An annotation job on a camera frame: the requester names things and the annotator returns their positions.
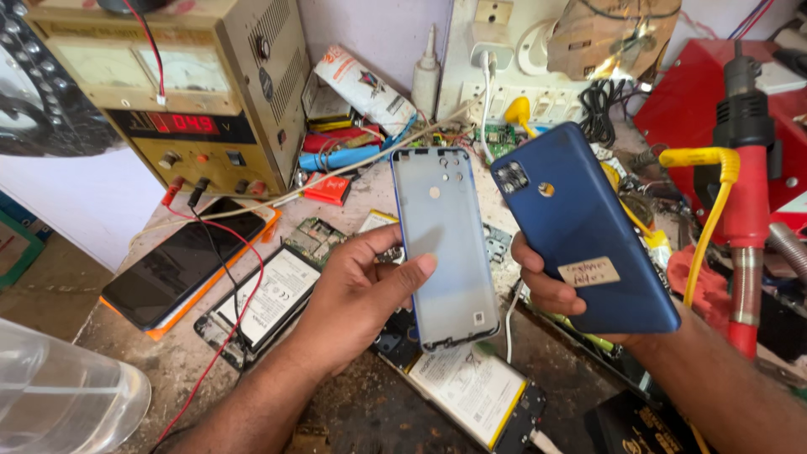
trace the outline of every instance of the phone back cover inner side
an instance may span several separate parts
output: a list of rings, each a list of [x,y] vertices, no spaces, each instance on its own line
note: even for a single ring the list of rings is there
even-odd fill
[[[402,149],[391,165],[407,257],[437,256],[413,295],[421,345],[495,334],[499,310],[468,153]]]
[[[514,162],[528,180],[515,191],[502,179]],[[577,124],[545,132],[497,159],[491,172],[529,246],[544,258],[545,273],[576,287],[586,301],[584,314],[569,317],[576,329],[678,329],[667,290]],[[541,183],[551,184],[554,194],[544,196]]]

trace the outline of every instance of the green box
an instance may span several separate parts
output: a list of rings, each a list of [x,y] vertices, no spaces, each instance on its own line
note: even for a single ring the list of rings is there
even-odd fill
[[[39,238],[0,212],[0,292],[19,279],[44,247]]]

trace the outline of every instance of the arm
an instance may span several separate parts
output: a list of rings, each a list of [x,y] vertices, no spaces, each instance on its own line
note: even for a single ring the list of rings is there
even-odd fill
[[[543,260],[521,233],[512,256],[533,303],[575,315],[586,304],[575,290],[543,273]],[[804,452],[807,409],[743,359],[692,311],[678,306],[681,327],[672,334],[604,336],[621,343],[719,452]]]
[[[319,384],[366,350],[392,312],[410,305],[412,293],[437,268],[431,254],[400,267],[374,263],[377,254],[400,243],[396,224],[334,251],[291,335],[172,452],[280,452]]]

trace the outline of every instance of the black phone screen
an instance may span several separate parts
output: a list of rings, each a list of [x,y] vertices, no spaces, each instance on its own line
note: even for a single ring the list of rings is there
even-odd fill
[[[242,208],[230,199],[217,200],[202,215]],[[247,240],[255,238],[266,222],[253,212],[216,219]],[[208,226],[226,262],[244,243],[232,233]],[[101,296],[141,330],[150,330],[182,303],[219,268],[210,238],[199,222],[186,224],[140,261],[114,278]]]

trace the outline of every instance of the red cloth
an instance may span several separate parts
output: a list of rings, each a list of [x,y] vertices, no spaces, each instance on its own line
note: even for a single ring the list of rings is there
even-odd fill
[[[677,250],[670,257],[667,264],[667,279],[670,287],[684,294],[687,288],[687,276],[692,266],[692,257],[695,255],[695,246],[687,246],[684,250]],[[695,284],[695,297],[692,307],[706,320],[712,328],[723,337],[728,338],[729,315],[731,314],[731,297],[726,291],[728,281],[709,268],[706,261],[700,266],[700,274]]]

